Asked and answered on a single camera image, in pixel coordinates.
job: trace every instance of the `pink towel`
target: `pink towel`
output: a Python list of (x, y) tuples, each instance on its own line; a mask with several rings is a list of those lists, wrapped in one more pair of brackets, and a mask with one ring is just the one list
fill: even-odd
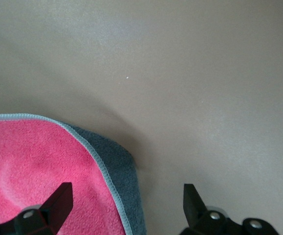
[(72, 182), (74, 207), (60, 235), (123, 235), (114, 199), (93, 157), (64, 128), (43, 120), (0, 121), (0, 223)]

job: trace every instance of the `towel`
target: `towel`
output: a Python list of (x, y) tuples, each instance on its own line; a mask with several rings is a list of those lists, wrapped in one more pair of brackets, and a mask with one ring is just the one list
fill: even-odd
[(145, 235), (131, 155), (79, 127), (30, 114), (0, 115), (0, 223), (72, 182), (74, 207), (58, 234)]

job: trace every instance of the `gray surface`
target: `gray surface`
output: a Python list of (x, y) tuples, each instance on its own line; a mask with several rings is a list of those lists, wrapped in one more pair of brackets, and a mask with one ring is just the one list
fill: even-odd
[(183, 183), (283, 234), (283, 1), (0, 1), (15, 112), (128, 149), (150, 235), (186, 226)]

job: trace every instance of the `silver screw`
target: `silver screw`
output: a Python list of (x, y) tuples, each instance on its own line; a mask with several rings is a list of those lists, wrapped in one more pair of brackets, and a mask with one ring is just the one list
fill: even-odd
[(258, 222), (257, 220), (251, 220), (250, 225), (255, 229), (261, 229), (262, 228), (262, 224), (260, 222)]
[(211, 217), (212, 219), (219, 219), (219, 218), (220, 218), (220, 215), (219, 215), (217, 212), (212, 212), (212, 213), (210, 214), (210, 217)]
[(31, 217), (33, 214), (34, 214), (34, 211), (28, 211), (23, 215), (23, 218), (27, 219), (27, 218)]

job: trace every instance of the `folded towel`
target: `folded towel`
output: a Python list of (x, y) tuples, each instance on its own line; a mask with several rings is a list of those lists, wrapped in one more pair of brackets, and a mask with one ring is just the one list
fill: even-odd
[(74, 207), (59, 234), (146, 234), (131, 155), (79, 127), (0, 115), (0, 223), (72, 182)]

